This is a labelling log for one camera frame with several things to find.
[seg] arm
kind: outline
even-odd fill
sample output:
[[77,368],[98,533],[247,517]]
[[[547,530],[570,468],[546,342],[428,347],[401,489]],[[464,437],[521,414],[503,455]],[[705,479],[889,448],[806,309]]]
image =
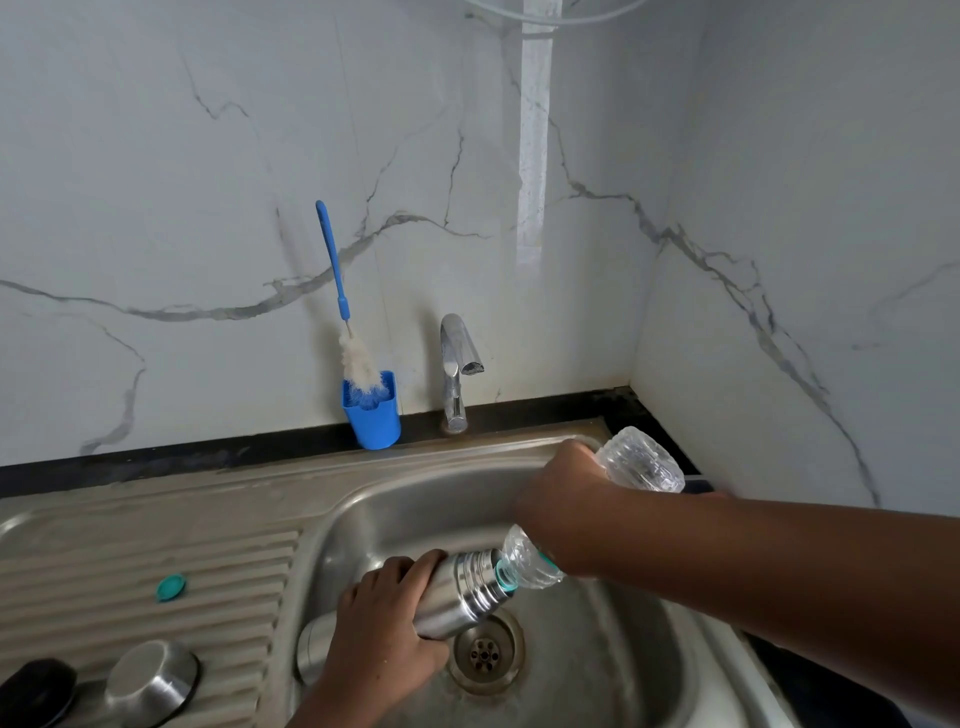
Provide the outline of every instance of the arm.
[[446,663],[446,643],[422,640],[414,613],[442,551],[415,564],[387,559],[347,589],[324,673],[287,728],[372,728]]
[[960,520],[619,488],[564,443],[517,505],[561,569],[649,590],[960,718]]

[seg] blue brush handle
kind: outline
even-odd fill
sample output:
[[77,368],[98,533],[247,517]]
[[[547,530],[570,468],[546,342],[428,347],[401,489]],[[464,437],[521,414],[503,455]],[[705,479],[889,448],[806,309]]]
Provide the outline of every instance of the blue brush handle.
[[340,258],[337,257],[337,244],[333,241],[333,229],[330,227],[330,216],[326,212],[326,205],[317,201],[317,217],[320,218],[320,229],[324,233],[326,251],[330,254],[330,265],[333,267],[333,279],[337,283],[337,305],[340,306],[340,318],[348,321],[350,318],[350,304],[344,293],[344,282],[340,279]]

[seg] clear plastic bottle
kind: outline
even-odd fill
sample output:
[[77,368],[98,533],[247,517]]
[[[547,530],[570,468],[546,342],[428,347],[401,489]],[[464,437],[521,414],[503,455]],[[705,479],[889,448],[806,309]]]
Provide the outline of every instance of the clear plastic bottle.
[[[684,473],[670,453],[636,427],[624,427],[594,455],[607,477],[625,488],[679,493]],[[523,529],[514,524],[507,533],[496,564],[500,586],[511,592],[517,587],[545,589],[565,574],[534,546]]]

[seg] drain strainer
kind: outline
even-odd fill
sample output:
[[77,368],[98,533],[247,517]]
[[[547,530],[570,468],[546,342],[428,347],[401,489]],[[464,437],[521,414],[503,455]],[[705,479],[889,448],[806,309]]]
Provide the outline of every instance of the drain strainer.
[[453,639],[446,668],[465,691],[492,695],[514,682],[524,657],[523,630],[500,609]]

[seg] blue brush holder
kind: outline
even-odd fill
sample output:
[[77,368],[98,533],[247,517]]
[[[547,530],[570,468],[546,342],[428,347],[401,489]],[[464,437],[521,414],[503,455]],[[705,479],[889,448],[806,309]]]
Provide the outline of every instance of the blue brush holder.
[[383,371],[383,385],[390,395],[376,409],[363,409],[359,405],[348,406],[347,396],[350,383],[344,379],[340,391],[340,404],[347,413],[347,419],[353,427],[357,442],[364,449],[384,449],[396,442],[400,436],[400,416],[396,412],[396,380],[394,373]]

